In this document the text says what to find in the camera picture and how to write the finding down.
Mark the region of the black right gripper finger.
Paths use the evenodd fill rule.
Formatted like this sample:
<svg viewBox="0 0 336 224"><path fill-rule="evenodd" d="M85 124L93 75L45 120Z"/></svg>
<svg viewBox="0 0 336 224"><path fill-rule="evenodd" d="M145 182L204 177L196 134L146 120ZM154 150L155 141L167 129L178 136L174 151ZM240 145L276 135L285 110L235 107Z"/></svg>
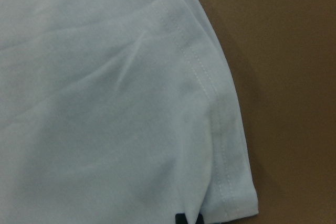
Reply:
<svg viewBox="0 0 336 224"><path fill-rule="evenodd" d="M175 215L176 224L189 224L185 213L178 213ZM197 219L194 221L194 224L204 224L204 218L202 214L198 214Z"/></svg>

